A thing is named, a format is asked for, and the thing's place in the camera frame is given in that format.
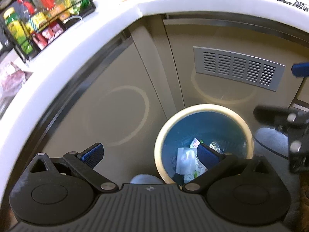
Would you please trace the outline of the clear plastic bag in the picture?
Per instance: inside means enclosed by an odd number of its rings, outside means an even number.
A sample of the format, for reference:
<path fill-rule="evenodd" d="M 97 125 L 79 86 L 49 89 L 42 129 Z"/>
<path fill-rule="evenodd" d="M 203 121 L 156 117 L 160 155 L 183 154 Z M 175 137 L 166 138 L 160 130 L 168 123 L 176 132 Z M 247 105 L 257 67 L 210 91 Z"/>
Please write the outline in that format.
<path fill-rule="evenodd" d="M 219 144 L 216 142 L 216 141 L 212 141 L 210 144 L 209 144 L 209 147 L 212 148 L 213 150 L 215 150 L 216 152 L 220 153 L 220 154 L 223 154 L 224 153 L 224 150 L 222 150 L 219 146 Z"/>

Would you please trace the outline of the translucent plastic box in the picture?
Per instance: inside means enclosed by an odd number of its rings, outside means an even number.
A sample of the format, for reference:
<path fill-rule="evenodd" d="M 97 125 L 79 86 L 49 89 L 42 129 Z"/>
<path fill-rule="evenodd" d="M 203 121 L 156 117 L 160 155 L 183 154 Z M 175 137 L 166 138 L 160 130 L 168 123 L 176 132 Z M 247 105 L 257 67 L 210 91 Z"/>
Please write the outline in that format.
<path fill-rule="evenodd" d="M 175 172 L 180 175 L 196 171 L 196 148 L 178 148 Z"/>

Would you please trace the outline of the blue trash bin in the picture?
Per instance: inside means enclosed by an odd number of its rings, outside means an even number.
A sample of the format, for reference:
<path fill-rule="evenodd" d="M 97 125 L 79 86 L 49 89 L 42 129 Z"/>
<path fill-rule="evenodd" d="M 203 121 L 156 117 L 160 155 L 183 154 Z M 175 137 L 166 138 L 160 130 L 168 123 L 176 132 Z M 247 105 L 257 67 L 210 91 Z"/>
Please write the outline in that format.
<path fill-rule="evenodd" d="M 189 148 L 194 140 L 240 158 L 250 159 L 254 153 L 251 130 L 236 112 L 214 104 L 190 106 L 169 118 L 155 141 L 155 165 L 165 183 L 183 185 L 176 172 L 177 150 Z"/>

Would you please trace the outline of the light blue slipper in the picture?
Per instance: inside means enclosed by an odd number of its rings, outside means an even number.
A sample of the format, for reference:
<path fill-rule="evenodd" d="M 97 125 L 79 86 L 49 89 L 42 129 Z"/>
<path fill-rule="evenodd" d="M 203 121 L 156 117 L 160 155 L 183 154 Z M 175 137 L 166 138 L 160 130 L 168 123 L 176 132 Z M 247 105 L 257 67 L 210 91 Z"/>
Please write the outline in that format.
<path fill-rule="evenodd" d="M 262 127 L 255 132 L 255 141 L 266 150 L 276 154 L 283 159 L 289 159 L 288 138 L 281 132 Z"/>

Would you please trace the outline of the cabinet vent grille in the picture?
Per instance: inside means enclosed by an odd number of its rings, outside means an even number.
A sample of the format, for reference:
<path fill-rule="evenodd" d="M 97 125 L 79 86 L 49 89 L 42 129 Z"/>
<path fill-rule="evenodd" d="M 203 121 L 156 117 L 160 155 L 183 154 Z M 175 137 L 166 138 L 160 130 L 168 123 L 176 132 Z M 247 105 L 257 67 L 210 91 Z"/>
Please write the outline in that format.
<path fill-rule="evenodd" d="M 242 53 L 206 47 L 193 47 L 195 70 L 233 81 L 276 91 L 285 66 Z"/>

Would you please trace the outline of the plastic bag with meat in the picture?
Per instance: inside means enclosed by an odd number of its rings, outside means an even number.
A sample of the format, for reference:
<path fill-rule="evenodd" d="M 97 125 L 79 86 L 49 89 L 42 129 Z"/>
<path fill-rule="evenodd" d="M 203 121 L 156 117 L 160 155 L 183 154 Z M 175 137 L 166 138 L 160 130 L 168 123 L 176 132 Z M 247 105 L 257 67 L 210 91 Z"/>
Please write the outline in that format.
<path fill-rule="evenodd" d="M 1 63 L 1 118 L 31 75 L 32 72 L 21 70 L 11 61 Z"/>

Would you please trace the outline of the smartphone showing video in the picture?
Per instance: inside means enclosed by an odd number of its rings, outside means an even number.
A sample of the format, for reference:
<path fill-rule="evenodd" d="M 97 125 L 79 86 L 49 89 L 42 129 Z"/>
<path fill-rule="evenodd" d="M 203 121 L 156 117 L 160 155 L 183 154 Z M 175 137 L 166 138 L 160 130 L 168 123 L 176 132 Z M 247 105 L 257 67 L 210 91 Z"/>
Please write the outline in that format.
<path fill-rule="evenodd" d="M 64 32 L 65 27 L 58 21 L 54 21 L 39 33 L 33 34 L 32 40 L 40 50 L 43 50 Z"/>

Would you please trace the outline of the red cap sauce bottle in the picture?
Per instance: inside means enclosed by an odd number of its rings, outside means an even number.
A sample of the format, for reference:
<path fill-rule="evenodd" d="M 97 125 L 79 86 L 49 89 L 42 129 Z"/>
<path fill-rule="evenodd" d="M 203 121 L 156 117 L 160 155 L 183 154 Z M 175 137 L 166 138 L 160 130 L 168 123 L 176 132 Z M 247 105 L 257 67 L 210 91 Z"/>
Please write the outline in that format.
<path fill-rule="evenodd" d="M 17 0 L 22 10 L 22 19 L 30 34 L 39 32 L 48 24 L 48 21 L 42 11 L 37 10 L 30 0 Z"/>

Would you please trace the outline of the green label oil bottle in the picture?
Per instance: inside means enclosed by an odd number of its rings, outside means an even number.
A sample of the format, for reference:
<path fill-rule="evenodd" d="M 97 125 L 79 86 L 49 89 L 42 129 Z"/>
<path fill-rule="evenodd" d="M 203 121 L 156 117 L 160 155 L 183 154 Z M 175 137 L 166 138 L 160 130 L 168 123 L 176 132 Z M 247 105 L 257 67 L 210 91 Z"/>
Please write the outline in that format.
<path fill-rule="evenodd" d="M 25 32 L 25 26 L 20 21 L 14 7 L 10 7 L 4 12 L 3 18 L 5 20 L 7 29 L 11 33 L 12 37 L 16 40 L 22 51 L 27 55 L 32 53 L 33 48 L 28 41 L 28 35 Z"/>

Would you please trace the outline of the orange cap oil bottle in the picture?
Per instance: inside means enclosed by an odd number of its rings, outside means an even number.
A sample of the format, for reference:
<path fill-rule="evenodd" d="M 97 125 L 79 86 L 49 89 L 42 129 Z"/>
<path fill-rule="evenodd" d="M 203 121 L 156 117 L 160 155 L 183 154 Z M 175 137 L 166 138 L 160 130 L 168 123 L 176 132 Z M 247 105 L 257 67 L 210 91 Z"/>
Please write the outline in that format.
<path fill-rule="evenodd" d="M 45 17 L 48 21 L 60 19 L 64 21 L 70 17 L 69 11 L 62 0 L 37 0 L 44 10 Z"/>

